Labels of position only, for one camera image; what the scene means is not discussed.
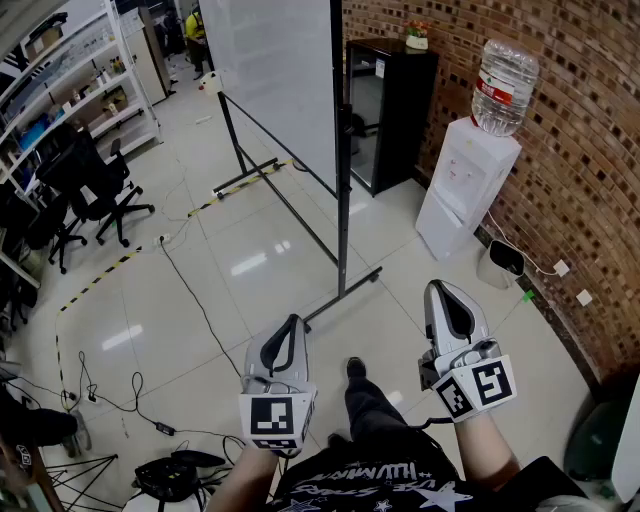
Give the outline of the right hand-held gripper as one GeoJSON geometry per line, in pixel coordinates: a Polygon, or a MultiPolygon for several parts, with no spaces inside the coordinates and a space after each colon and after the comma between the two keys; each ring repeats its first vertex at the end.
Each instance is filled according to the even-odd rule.
{"type": "Polygon", "coordinates": [[[443,280],[428,283],[424,302],[426,333],[435,350],[419,359],[421,389],[436,393],[451,421],[460,423],[515,398],[509,356],[494,338],[481,340],[489,328],[480,305],[443,280]]]}

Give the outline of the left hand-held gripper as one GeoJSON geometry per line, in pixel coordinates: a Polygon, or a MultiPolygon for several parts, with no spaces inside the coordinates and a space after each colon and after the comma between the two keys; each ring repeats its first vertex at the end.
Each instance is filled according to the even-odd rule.
{"type": "Polygon", "coordinates": [[[308,382],[306,327],[301,317],[291,314],[270,336],[251,342],[245,375],[238,400],[246,443],[281,458],[295,458],[307,438],[317,397],[317,387],[308,382]]]}

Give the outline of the white whiteboard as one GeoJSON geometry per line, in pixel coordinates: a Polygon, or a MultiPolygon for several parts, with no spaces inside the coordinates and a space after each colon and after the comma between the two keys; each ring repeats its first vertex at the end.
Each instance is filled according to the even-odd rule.
{"type": "Polygon", "coordinates": [[[344,99],[342,0],[199,0],[223,109],[234,106],[337,202],[337,295],[317,316],[375,282],[347,282],[352,108],[344,99]]]}

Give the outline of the person's left forearm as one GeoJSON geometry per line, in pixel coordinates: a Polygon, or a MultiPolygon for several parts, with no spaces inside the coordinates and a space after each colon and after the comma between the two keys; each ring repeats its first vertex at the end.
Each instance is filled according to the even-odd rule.
{"type": "Polygon", "coordinates": [[[279,458],[247,445],[205,512],[260,512],[269,496],[279,458]]]}

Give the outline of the white waste bin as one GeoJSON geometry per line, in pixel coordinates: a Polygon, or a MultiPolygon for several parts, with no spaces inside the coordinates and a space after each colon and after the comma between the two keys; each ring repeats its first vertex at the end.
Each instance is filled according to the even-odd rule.
{"type": "Polygon", "coordinates": [[[524,255],[511,245],[494,239],[481,256],[477,277],[500,290],[510,288],[524,274],[524,255]]]}

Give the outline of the black trousers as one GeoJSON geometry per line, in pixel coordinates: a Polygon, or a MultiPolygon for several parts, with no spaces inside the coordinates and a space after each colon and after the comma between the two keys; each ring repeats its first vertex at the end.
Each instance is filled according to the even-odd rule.
{"type": "Polygon", "coordinates": [[[422,434],[410,428],[381,389],[366,377],[348,378],[345,405],[354,446],[362,451],[391,453],[414,447],[422,434]]]}

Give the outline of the black floor device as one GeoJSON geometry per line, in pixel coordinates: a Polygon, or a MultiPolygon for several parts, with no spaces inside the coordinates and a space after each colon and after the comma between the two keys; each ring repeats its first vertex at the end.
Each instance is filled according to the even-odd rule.
{"type": "Polygon", "coordinates": [[[136,493],[123,512],[205,512],[230,468],[216,455],[176,450],[135,469],[136,493]]]}

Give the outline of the dark green bag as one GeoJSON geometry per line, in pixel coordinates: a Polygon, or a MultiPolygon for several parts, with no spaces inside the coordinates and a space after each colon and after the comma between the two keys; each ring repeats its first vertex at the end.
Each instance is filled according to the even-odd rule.
{"type": "Polygon", "coordinates": [[[574,429],[567,443],[563,468],[574,480],[610,478],[630,401],[599,403],[574,429]]]}

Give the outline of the black glass-door cabinet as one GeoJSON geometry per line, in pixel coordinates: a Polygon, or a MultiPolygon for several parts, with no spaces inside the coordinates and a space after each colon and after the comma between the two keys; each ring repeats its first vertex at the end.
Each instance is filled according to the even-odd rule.
{"type": "Polygon", "coordinates": [[[398,39],[346,43],[345,98],[352,107],[352,176],[376,196],[411,178],[439,56],[398,39]]]}

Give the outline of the clear water bottle red label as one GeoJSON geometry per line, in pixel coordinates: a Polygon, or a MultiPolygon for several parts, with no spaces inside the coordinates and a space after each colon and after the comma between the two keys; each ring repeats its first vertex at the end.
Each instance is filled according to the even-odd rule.
{"type": "Polygon", "coordinates": [[[508,137],[521,126],[539,76],[538,60],[490,39],[483,48],[471,101],[473,121],[490,135],[508,137]]]}

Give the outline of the black mesh office chair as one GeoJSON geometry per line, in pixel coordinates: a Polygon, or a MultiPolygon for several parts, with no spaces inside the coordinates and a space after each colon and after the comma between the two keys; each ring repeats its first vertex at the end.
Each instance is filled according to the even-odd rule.
{"type": "Polygon", "coordinates": [[[59,268],[62,274],[67,272],[64,266],[66,246],[73,241],[80,241],[87,245],[87,239],[73,230],[81,221],[76,217],[69,225],[65,224],[70,201],[64,194],[58,194],[30,223],[27,228],[25,240],[31,250],[44,249],[50,242],[53,243],[48,261],[54,264],[54,255],[58,254],[59,268]]]}
{"type": "Polygon", "coordinates": [[[102,235],[106,229],[115,224],[118,241],[128,247],[129,241],[123,235],[124,216],[141,210],[154,213],[155,207],[130,203],[134,196],[143,193],[143,189],[135,184],[125,184],[130,172],[121,153],[121,140],[113,140],[110,162],[103,160],[88,131],[78,131],[68,123],[56,127],[42,142],[49,154],[36,171],[36,177],[65,195],[81,220],[102,223],[96,235],[99,244],[104,243],[102,235]],[[130,189],[128,195],[118,200],[127,187],[130,189]]]}

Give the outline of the potted flowers in white pot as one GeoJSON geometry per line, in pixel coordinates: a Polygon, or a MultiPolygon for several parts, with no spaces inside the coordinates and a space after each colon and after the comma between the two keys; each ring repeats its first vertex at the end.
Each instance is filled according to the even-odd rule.
{"type": "Polygon", "coordinates": [[[406,46],[413,50],[427,51],[429,48],[428,30],[430,24],[411,20],[406,23],[406,46]]]}

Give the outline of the beige tall cabinet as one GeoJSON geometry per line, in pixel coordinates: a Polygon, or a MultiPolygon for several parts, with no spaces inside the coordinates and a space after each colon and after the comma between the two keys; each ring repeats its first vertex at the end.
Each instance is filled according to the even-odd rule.
{"type": "Polygon", "coordinates": [[[119,17],[137,76],[151,105],[169,96],[171,80],[165,64],[155,25],[147,7],[135,7],[119,17]]]}

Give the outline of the white metal shelf rack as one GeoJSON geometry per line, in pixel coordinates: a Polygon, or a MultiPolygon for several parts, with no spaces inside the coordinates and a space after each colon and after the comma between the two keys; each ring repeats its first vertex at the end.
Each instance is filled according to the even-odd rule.
{"type": "Polygon", "coordinates": [[[30,198],[42,140],[63,123],[88,131],[105,162],[116,138],[123,154],[160,141],[121,14],[118,0],[0,1],[0,185],[30,198]],[[58,24],[63,37],[30,63],[26,43],[58,24]]]}

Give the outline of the cardboard box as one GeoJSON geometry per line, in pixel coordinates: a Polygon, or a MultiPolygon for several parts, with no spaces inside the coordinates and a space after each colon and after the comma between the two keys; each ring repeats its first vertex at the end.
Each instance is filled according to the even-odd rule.
{"type": "Polygon", "coordinates": [[[26,56],[30,63],[40,56],[45,50],[63,37],[61,25],[55,25],[42,30],[36,37],[32,37],[25,45],[26,56]]]}

